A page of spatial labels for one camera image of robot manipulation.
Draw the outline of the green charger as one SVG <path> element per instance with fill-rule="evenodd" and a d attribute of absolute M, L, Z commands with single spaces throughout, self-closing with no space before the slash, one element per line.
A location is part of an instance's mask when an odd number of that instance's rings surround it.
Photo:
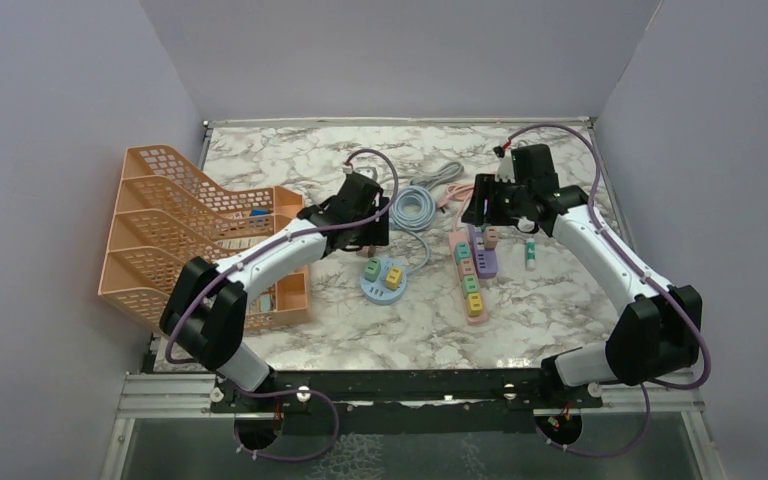
<path fill-rule="evenodd" d="M 369 258 L 364 268 L 364 279 L 368 282 L 375 282 L 379 279 L 381 273 L 381 261 L 378 258 Z"/>

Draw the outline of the yellow olive charger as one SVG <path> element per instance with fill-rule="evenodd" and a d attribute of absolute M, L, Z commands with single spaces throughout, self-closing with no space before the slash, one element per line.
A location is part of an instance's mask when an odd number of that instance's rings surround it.
<path fill-rule="evenodd" d="M 465 297 L 467 314 L 470 318 L 477 318 L 484 314 L 484 303 L 479 292 L 472 292 Z"/>
<path fill-rule="evenodd" d="M 404 271 L 398 265 L 391 265 L 384 278 L 384 285 L 390 291 L 397 291 L 403 283 Z"/>

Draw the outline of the brown pink small charger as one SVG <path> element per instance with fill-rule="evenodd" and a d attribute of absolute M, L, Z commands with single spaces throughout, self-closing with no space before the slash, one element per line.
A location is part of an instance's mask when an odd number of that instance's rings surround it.
<path fill-rule="evenodd" d="M 376 256 L 377 248 L 375 246 L 365 246 L 356 252 L 358 256 L 373 258 Z"/>

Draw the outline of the pink charger adapter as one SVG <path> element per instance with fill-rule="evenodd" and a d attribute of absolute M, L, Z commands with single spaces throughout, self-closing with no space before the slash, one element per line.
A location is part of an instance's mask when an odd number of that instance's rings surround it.
<path fill-rule="evenodd" d="M 470 258 L 461 259 L 458 262 L 458 274 L 460 278 L 464 278 L 470 275 L 475 276 L 476 268 L 473 260 Z"/>

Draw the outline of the green charger adapter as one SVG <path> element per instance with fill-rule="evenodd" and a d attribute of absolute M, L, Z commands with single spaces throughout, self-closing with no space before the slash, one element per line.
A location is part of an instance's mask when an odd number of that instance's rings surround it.
<path fill-rule="evenodd" d="M 477 276 L 466 276 L 461 279 L 462 293 L 465 298 L 468 298 L 471 294 L 478 293 L 480 291 L 480 285 Z"/>

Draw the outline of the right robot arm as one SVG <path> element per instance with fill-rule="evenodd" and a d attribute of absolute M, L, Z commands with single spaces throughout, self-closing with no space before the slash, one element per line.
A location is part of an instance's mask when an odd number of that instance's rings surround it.
<path fill-rule="evenodd" d="M 539 398 L 560 407 L 577 387 L 591 383 L 670 387 L 664 375 L 700 364 L 699 377 L 677 389 L 692 390 L 711 375 L 711 353 L 701 333 L 703 301 L 692 286 L 658 274 L 623 241 L 596 207 L 598 186 L 563 186 L 549 146 L 515 147 L 523 127 L 493 153 L 500 166 L 479 174 L 461 220 L 475 227 L 531 223 L 566 247 L 608 295 L 618 320 L 608 339 L 548 357 L 537 380 Z"/>

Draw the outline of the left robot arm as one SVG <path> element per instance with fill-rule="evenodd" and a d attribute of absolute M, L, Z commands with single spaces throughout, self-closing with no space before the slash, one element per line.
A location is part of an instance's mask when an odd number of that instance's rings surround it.
<path fill-rule="evenodd" d="M 159 321 L 168 363 L 195 363 L 232 381 L 250 410 L 270 405 L 273 369 L 244 342 L 246 313 L 252 300 L 304 266 L 336 251 L 387 243 L 395 198 L 354 171 L 352 161 L 364 154 L 386 157 L 374 149 L 351 153 L 339 191 L 303 208 L 266 240 L 216 262 L 196 256 L 185 263 Z"/>

